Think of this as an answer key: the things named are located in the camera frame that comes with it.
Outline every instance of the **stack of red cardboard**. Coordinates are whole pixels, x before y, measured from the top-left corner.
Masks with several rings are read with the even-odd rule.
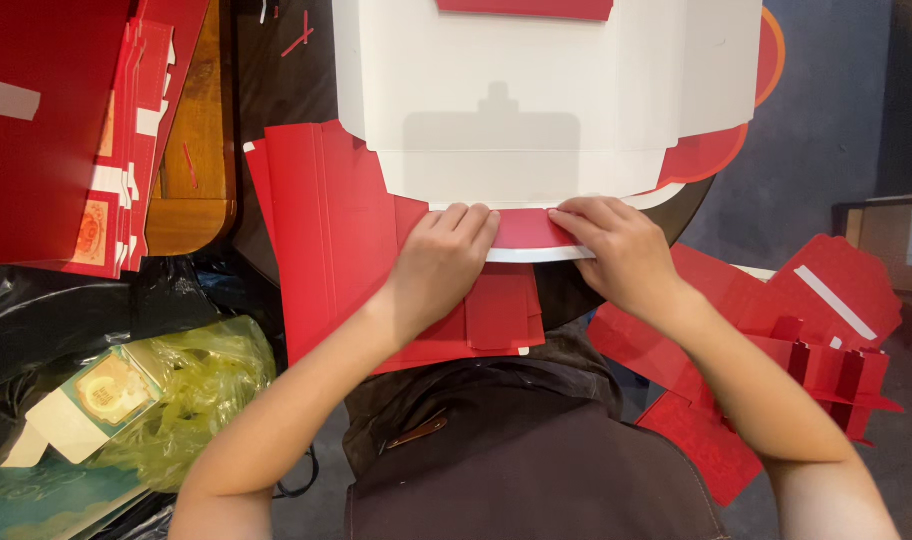
[[[292,364],[385,282],[428,205],[387,193],[376,154],[338,121],[267,128],[244,150],[279,262]],[[464,301],[375,373],[542,343],[532,266],[490,263]]]
[[[107,278],[139,270],[148,253],[146,216],[154,171],[207,5],[206,0],[139,3],[122,35],[76,251],[69,260],[26,265]]]
[[[766,283],[698,251],[672,249],[679,276],[805,388],[849,439],[871,444],[871,411],[901,412],[879,395],[889,358],[879,350],[899,325],[885,267],[843,238],[819,235]],[[678,445],[728,505],[762,466],[726,423],[678,345],[607,303],[588,330],[596,349],[665,387],[636,421]]]

